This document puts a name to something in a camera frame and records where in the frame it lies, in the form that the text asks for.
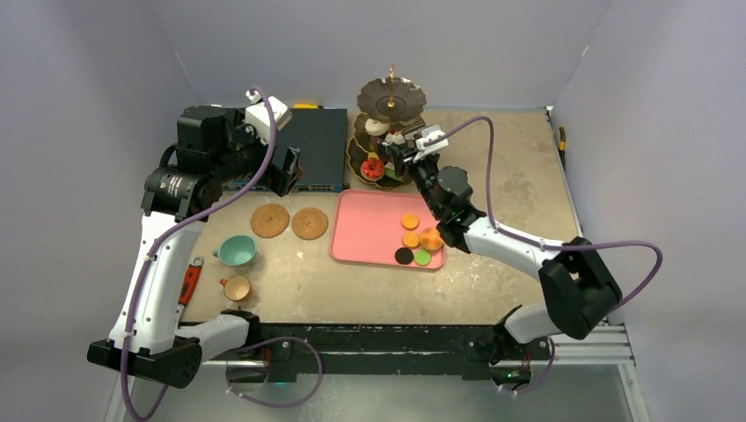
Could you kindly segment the silver cupcake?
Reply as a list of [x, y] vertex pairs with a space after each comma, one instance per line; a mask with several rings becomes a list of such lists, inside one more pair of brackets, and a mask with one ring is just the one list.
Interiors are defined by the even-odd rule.
[[386, 136], [386, 141], [390, 144], [401, 145], [406, 142], [404, 136], [398, 131], [391, 131]]

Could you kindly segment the yellow cracker biscuit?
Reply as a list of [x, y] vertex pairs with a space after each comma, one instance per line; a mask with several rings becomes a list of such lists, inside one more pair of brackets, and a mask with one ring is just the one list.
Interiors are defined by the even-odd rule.
[[407, 213], [401, 217], [402, 227], [407, 230], [415, 230], [420, 224], [420, 219], [416, 214]]
[[420, 237], [417, 233], [408, 231], [402, 236], [402, 244], [410, 249], [417, 249], [420, 246]]

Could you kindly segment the golden bread bun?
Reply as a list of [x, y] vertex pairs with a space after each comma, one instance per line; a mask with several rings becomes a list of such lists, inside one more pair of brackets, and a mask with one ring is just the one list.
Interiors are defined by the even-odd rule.
[[437, 228], [424, 229], [419, 234], [420, 247], [426, 251], [438, 251], [444, 246], [444, 241]]

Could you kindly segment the pink serving tray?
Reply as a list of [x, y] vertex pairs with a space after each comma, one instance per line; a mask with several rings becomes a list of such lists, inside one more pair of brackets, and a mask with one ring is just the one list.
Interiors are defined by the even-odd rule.
[[407, 214], [419, 219], [413, 231], [416, 234], [436, 225], [418, 193], [356, 189], [340, 193], [331, 234], [331, 256], [342, 262], [363, 265], [432, 271], [441, 268], [447, 257], [443, 248], [431, 252], [425, 266], [416, 261], [401, 264], [396, 260], [396, 251], [405, 246], [403, 236], [408, 230], [401, 219]]

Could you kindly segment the black chocolate cookie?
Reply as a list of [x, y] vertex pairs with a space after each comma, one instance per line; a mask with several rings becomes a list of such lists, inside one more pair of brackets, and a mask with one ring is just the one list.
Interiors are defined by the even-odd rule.
[[399, 265], [409, 265], [414, 261], [414, 252], [408, 247], [398, 248], [394, 253], [394, 259]]

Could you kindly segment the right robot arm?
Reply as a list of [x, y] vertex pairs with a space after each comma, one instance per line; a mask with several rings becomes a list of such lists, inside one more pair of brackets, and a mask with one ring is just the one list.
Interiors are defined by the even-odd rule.
[[582, 237], [545, 239], [498, 223], [471, 202], [465, 170], [429, 155], [409, 165], [416, 194], [347, 189], [335, 209], [330, 253], [356, 264], [442, 266], [445, 248], [492, 258], [537, 280], [543, 301], [511, 310], [498, 323], [496, 351], [514, 358], [529, 342], [564, 334], [584, 339], [622, 301], [618, 283]]

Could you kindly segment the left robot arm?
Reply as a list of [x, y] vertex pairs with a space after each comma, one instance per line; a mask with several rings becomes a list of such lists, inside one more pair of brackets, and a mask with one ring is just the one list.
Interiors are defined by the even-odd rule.
[[226, 310], [180, 328], [180, 300], [207, 212], [223, 187], [240, 179], [265, 182], [283, 196], [300, 179], [299, 149], [286, 148], [274, 164], [269, 142], [291, 116], [270, 98], [245, 108], [191, 106], [178, 117], [176, 142], [144, 184], [139, 259], [127, 297], [108, 336], [89, 345], [90, 363], [182, 389], [201, 363], [221, 353], [231, 350], [242, 360], [260, 353], [253, 314]]

